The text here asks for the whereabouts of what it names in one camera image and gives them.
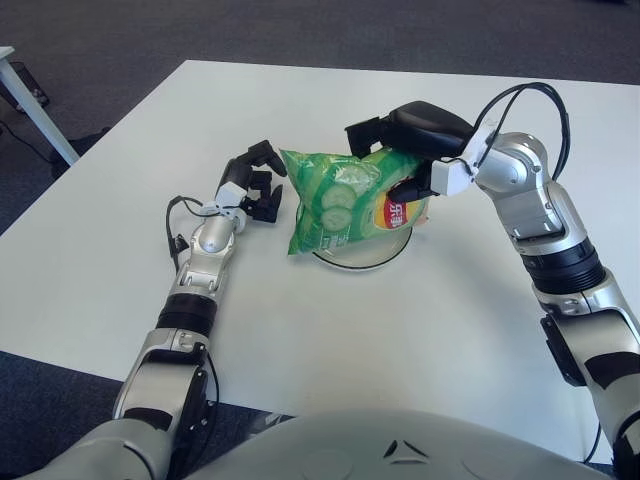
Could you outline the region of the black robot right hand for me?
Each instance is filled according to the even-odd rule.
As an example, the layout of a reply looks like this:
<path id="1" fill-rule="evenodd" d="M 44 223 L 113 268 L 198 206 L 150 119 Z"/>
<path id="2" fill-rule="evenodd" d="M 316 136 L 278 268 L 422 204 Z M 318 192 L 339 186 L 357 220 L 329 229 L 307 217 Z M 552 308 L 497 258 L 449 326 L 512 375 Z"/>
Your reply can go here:
<path id="1" fill-rule="evenodd" d="M 419 160 L 415 173 L 387 193 L 394 203 L 433 196 L 433 163 L 461 154 L 474 133 L 473 126 L 464 119 L 424 101 L 402 105 L 382 118 L 356 123 L 345 131 L 351 153 L 360 159 L 369 155 L 378 142 Z"/>

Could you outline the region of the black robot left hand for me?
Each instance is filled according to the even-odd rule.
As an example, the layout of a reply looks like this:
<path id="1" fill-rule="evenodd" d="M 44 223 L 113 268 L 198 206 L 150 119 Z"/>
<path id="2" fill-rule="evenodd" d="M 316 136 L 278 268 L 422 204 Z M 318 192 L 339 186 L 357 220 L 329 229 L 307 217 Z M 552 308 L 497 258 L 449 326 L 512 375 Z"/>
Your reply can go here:
<path id="1" fill-rule="evenodd" d="M 283 161 L 271 144 L 263 140 L 246 153 L 231 159 L 216 191 L 215 205 L 224 214 L 241 210 L 253 220 L 275 223 L 283 186 L 272 189 L 273 174 L 287 176 Z"/>

